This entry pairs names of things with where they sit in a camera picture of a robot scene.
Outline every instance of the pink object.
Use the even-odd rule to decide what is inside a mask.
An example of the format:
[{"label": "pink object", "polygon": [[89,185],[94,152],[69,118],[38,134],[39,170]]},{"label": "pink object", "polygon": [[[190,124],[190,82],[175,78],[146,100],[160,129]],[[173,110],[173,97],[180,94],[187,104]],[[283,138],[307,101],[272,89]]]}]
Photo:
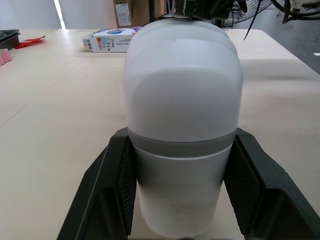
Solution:
[{"label": "pink object", "polygon": [[3,64],[5,64],[5,60],[4,57],[2,56],[2,54],[0,53],[0,66],[2,66]]},{"label": "pink object", "polygon": [[6,56],[6,59],[8,59],[8,61],[11,61],[11,60],[12,60],[12,57],[11,57],[10,52],[9,52],[8,49],[5,49],[5,50],[4,50],[4,54],[5,54],[5,56]]},{"label": "pink object", "polygon": [[12,60],[8,49],[0,49],[0,66]]}]

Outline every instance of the table surface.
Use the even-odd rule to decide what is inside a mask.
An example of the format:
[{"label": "table surface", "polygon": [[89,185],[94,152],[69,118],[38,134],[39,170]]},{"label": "table surface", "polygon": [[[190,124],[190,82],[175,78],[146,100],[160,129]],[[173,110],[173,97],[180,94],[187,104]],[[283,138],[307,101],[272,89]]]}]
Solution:
[{"label": "table surface", "polygon": [[[93,30],[22,30],[37,45],[0,67],[0,239],[54,240],[84,172],[126,126],[124,53],[91,53]],[[230,30],[243,66],[239,127],[284,167],[320,213],[320,76],[260,30]],[[158,238],[136,204],[131,238]],[[243,239],[222,186],[212,228]]]}]

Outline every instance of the white wall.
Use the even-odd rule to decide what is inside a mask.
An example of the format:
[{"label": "white wall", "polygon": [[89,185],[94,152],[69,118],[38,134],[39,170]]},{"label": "white wall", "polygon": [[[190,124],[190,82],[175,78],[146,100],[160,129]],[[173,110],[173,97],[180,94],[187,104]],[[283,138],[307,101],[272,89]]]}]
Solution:
[{"label": "white wall", "polygon": [[0,30],[60,28],[54,0],[0,0]]},{"label": "white wall", "polygon": [[113,0],[59,0],[67,29],[116,28]]}]

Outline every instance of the white container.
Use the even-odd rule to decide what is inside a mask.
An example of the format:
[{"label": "white container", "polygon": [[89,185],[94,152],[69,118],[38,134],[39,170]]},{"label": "white container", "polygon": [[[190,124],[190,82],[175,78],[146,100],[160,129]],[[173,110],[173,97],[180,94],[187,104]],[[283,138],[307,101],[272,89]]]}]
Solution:
[{"label": "white container", "polygon": [[151,230],[194,237],[210,225],[238,126],[243,74],[216,26],[167,19],[131,40],[123,88]]}]

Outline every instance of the cardboard box on shelf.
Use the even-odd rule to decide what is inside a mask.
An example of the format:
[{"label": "cardboard box on shelf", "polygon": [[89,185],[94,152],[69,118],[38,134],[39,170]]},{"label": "cardboard box on shelf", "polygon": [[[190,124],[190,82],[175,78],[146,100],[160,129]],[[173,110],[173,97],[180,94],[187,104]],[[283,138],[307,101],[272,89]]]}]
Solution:
[{"label": "cardboard box on shelf", "polygon": [[150,22],[148,0],[113,0],[118,28],[144,26]]}]

